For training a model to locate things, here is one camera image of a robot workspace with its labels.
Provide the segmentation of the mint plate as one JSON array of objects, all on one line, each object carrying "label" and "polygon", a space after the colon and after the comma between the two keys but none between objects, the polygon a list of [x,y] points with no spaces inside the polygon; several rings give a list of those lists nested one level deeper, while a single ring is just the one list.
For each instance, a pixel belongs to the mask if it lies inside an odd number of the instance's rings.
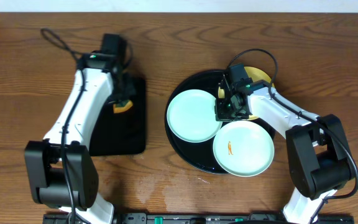
[{"label": "mint plate", "polygon": [[252,177],[269,168],[275,148],[269,133],[250,121],[234,121],[215,135],[213,154],[228,173]]},{"label": "mint plate", "polygon": [[203,90],[186,90],[169,103],[166,112],[171,132],[190,143],[204,142],[216,135],[223,123],[216,120],[216,98]]}]

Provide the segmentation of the mint plate front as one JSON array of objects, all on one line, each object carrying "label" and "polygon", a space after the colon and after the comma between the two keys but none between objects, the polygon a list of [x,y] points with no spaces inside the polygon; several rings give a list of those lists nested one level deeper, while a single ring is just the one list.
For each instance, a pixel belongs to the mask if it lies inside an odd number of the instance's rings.
[{"label": "mint plate front", "polygon": [[213,154],[228,173],[252,177],[269,168],[275,148],[269,133],[250,121],[234,121],[215,135]]}]

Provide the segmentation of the yellow green scrub sponge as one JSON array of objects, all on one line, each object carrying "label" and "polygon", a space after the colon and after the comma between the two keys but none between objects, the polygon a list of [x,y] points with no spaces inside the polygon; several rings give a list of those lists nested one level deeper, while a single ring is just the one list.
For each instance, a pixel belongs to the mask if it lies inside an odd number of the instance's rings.
[{"label": "yellow green scrub sponge", "polygon": [[133,102],[131,100],[124,100],[113,104],[112,107],[114,114],[124,113],[133,107]]}]

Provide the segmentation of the yellow plate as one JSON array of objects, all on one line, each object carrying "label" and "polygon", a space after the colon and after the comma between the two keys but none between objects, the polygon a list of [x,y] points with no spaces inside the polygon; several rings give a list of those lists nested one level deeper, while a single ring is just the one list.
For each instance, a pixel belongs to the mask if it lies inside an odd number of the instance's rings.
[{"label": "yellow plate", "polygon": [[231,85],[229,83],[229,77],[228,77],[228,69],[223,72],[222,79],[224,80],[227,85],[229,86],[229,89],[232,91],[232,93],[242,93],[244,95],[246,107],[249,111],[249,107],[247,105],[247,97],[248,94],[251,94],[253,90],[256,90],[257,87],[268,87],[271,78],[261,69],[255,68],[255,67],[244,67],[248,76],[249,76],[249,84],[241,85]]}]

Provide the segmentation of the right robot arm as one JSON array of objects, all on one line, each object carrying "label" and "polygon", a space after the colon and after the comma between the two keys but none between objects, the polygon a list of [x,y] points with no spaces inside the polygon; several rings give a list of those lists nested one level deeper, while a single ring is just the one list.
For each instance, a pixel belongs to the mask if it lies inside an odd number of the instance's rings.
[{"label": "right robot arm", "polygon": [[[283,209],[287,222],[314,223],[329,200],[349,198],[357,192],[358,169],[337,116],[305,111],[265,80],[221,82],[215,111],[216,119],[227,123],[226,128],[243,125],[254,133],[255,124],[248,120],[254,115],[285,138],[295,186]],[[350,180],[355,181],[354,189],[336,195]]]}]

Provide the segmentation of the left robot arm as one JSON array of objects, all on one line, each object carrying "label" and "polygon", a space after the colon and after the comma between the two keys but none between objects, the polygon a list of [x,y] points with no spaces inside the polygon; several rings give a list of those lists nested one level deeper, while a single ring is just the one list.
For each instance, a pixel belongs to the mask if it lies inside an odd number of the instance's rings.
[{"label": "left robot arm", "polygon": [[41,141],[29,141],[24,158],[33,201],[70,215],[68,223],[112,223],[114,206],[98,192],[89,153],[98,116],[122,84],[124,57],[93,52],[76,62],[75,84],[60,116]]}]

